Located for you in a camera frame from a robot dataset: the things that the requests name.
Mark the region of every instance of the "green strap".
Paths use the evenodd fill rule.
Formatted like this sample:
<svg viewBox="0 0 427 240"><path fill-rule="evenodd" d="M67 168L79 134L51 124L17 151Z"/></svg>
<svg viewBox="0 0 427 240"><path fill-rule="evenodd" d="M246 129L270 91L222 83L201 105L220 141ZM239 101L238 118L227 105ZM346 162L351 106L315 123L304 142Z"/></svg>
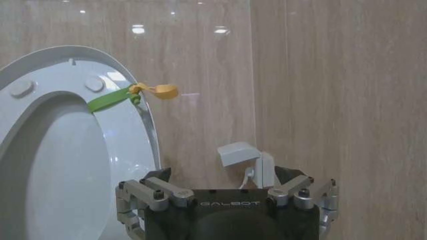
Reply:
<svg viewBox="0 0 427 240"><path fill-rule="evenodd" d="M87 107L89 112L93 113L120 103L125 99L129 99L131 102L137 105L140 104L141 96L139 94L131 94L129 88L127 87L95 98L87 103Z"/></svg>

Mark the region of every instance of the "metal bracket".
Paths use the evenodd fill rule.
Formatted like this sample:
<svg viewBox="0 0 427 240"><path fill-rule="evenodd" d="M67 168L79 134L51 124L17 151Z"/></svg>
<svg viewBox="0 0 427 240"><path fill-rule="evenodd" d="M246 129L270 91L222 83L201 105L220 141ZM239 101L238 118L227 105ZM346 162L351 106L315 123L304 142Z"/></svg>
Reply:
<svg viewBox="0 0 427 240"><path fill-rule="evenodd" d="M195 193L156 177L149 177L141 183L135 180L120 182L115 188L115 196L117 220L125 226L127 235L133 240L144 240L145 234L140 225L144 209L148 207L155 212L164 211L169 207L169 199L177 207L188 207Z"/></svg>
<svg viewBox="0 0 427 240"><path fill-rule="evenodd" d="M283 207L288 204L290 196L294 196L294 193L308 187L310 184L311 178L306 175L299 175L282 186L268 189L268 198L275 201L278 207Z"/></svg>
<svg viewBox="0 0 427 240"><path fill-rule="evenodd" d="M290 196L294 197L295 207L303 210L319 206L319 239L324 239L331 228L331 222L339 217L339 187L334 179L314 182L306 175L299 175L286 184L274 187L267 192L276 207L288 204Z"/></svg>
<svg viewBox="0 0 427 240"><path fill-rule="evenodd" d="M143 183L148 187L164 191L176 207L187 208L195 199L192 190L180 188L156 177L147 178Z"/></svg>
<svg viewBox="0 0 427 240"><path fill-rule="evenodd" d="M331 222L339 217L339 187L334 179L314 183L307 189L294 194L294 203L299 209L319 206L319 239L324 239Z"/></svg>

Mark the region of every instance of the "toilet lid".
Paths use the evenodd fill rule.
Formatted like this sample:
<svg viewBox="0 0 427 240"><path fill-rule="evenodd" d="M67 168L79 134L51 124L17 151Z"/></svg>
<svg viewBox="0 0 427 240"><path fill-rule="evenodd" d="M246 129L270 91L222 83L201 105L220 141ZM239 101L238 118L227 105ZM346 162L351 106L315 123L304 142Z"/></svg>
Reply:
<svg viewBox="0 0 427 240"><path fill-rule="evenodd" d="M128 239L116 220L115 186L160 168L144 96L137 106L125 100L93 115L80 108L63 114L61 108L84 105L135 82L108 54L84 46L40 50L0 71L0 205L8 209L0 214L0 239L17 239L23 231L20 237L31 240ZM39 107L47 113L36 114ZM37 137L43 114L61 115L61 125ZM77 121L88 121L87 126L76 126ZM21 135L24 128L28 135ZM36 162L23 159L29 149L36 149Z"/></svg>

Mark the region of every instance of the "toilet seat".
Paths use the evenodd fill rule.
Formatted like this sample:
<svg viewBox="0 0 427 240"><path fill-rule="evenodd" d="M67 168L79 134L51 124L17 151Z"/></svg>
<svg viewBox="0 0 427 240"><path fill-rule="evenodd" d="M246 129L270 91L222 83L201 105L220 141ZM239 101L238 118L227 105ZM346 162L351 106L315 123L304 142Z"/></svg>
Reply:
<svg viewBox="0 0 427 240"><path fill-rule="evenodd" d="M23 236L31 240L128 239L116 220L115 186L120 181L140 179L160 168L149 107L144 97L139 106L125 100L93 115L84 112L80 105L135 82L127 69L109 55L83 46L40 50L0 71L0 181L4 183L0 191L12 195L13 191L24 191L27 198L25 205L16 205L20 203L16 195L0 195L3 208L24 209L20 219L11 218L15 216L12 210L0 214L0 239L17 239L12 235L20 231L27 232ZM73 109L79 106L77 111L63 114L61 104L73 106ZM39 107L44 110L36 114ZM52 124L49 132L36 136L35 141L16 140L21 136L32 138L37 135L37 127L45 121L37 120L36 125L28 122L44 117L40 113L53 117L59 115L56 123L61 125ZM95 134L100 134L99 138L92 137ZM16 175L24 176L24 173L8 173L7 168L20 171L20 166L16 166L19 154L20 151L25 153L32 144L39 145L35 162L19 160L25 163L24 168L29 168L25 180L29 182L20 183L24 180ZM63 154L59 151L67 151L61 159L49 159ZM52 173L56 171L61 172L60 176ZM9 189L16 181L16 185L25 189ZM53 189L47 190L49 186L32 181L53 183Z"/></svg>

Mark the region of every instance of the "beige wall tile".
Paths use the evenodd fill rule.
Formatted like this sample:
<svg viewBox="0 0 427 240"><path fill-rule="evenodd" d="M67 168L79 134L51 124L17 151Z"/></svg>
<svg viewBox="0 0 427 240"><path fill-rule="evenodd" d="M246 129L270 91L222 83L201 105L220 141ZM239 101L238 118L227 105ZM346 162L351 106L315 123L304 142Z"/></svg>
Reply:
<svg viewBox="0 0 427 240"><path fill-rule="evenodd" d="M339 179L328 239L427 237L426 9L251 1L256 140L279 165Z"/></svg>

